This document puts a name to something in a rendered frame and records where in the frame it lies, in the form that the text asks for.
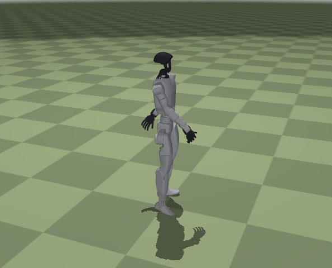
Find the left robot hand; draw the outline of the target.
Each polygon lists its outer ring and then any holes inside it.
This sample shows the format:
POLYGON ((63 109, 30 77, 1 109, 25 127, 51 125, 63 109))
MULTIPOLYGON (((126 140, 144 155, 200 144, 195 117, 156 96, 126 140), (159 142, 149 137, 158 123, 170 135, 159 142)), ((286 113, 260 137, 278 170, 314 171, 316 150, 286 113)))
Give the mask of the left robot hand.
POLYGON ((150 124, 152 124, 152 129, 153 129, 153 122, 154 122, 154 120, 155 120, 155 117, 157 117, 157 115, 155 116, 155 115, 153 114, 154 111, 155 111, 155 109, 153 109, 152 112, 150 113, 151 115, 147 116, 147 117, 143 120, 143 122, 141 123, 141 125, 143 125, 143 128, 144 128, 144 126, 145 126, 145 130, 146 130, 146 127, 147 127, 147 130, 148 130, 150 124), (145 120, 146 120, 146 121, 145 121, 145 120), (143 123, 144 123, 144 124, 143 124, 143 123), (147 124, 146 124, 146 123, 147 123, 147 124), (147 125, 148 125, 148 126, 147 126, 147 125))

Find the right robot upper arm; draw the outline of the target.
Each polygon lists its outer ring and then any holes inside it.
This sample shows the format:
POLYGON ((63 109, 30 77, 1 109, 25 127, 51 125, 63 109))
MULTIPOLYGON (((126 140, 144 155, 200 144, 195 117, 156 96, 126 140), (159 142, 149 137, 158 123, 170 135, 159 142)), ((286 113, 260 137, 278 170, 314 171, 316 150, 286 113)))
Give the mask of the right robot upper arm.
POLYGON ((152 87, 152 91, 154 95, 157 97, 164 113, 167 115, 166 111, 168 108, 172 108, 175 111, 175 108, 173 106, 168 105, 168 99, 165 94, 165 88, 162 85, 162 82, 155 83, 152 87))

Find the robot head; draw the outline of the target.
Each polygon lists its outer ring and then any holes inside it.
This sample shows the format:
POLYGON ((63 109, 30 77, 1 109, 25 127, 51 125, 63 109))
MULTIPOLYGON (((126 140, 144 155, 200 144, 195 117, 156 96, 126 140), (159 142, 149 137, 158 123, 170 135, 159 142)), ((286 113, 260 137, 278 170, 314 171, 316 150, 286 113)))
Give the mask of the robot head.
MULTIPOLYGON (((159 52, 154 57, 155 63, 160 63, 164 65, 164 69, 161 69, 156 79, 159 79, 159 77, 162 77, 162 75, 165 75, 165 77, 162 78, 169 78, 170 76, 167 74, 171 71, 171 59, 173 56, 167 52, 159 52), (167 63, 169 64, 169 67, 167 68, 167 63)), ((160 78, 161 79, 161 78, 160 78)))

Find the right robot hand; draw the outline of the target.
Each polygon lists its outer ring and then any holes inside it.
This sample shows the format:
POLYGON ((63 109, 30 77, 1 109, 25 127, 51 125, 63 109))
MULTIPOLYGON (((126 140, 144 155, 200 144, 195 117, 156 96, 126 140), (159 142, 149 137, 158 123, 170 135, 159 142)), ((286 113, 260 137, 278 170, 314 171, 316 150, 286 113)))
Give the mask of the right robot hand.
POLYGON ((187 143, 192 142, 192 140, 194 140, 194 138, 196 138, 195 133, 197 133, 197 132, 194 132, 191 129, 190 129, 190 131, 188 133, 186 133, 184 130, 183 130, 183 132, 184 132, 184 134, 186 134, 186 138, 188 140, 187 143))

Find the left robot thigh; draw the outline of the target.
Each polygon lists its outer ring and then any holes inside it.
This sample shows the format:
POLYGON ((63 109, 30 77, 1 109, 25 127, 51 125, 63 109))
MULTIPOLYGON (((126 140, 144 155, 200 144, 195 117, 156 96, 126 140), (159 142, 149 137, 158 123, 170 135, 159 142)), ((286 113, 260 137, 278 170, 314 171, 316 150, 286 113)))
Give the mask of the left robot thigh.
POLYGON ((173 125, 172 132, 170 133, 170 137, 171 137, 171 142, 172 142, 172 150, 173 150, 172 161, 173 161, 177 154, 178 147, 179 147, 179 131, 178 131, 177 124, 175 124, 175 123, 173 125))

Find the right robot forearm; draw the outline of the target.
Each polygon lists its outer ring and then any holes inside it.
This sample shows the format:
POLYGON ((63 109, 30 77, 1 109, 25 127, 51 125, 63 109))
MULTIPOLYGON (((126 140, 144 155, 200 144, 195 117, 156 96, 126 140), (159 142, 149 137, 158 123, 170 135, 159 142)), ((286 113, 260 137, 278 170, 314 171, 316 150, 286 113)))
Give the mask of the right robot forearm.
POLYGON ((178 113, 175 113, 175 111, 172 108, 168 108, 166 111, 168 117, 174 121, 179 127, 181 127, 186 133, 190 131, 190 127, 187 125, 186 121, 183 121, 182 118, 179 116, 178 113))

